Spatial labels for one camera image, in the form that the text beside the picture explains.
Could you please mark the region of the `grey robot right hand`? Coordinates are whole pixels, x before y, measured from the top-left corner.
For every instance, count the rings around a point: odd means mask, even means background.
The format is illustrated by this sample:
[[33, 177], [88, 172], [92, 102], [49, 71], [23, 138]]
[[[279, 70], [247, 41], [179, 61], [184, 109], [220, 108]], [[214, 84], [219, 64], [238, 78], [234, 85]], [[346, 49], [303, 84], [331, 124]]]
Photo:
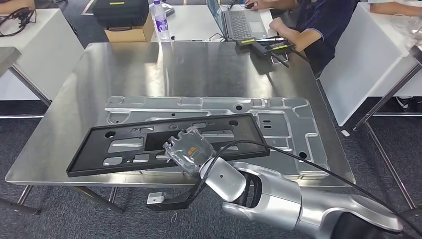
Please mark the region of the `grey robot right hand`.
[[163, 148], [169, 160], [173, 160], [194, 178], [199, 178], [201, 167], [216, 155], [214, 147], [194, 126], [171, 136]]

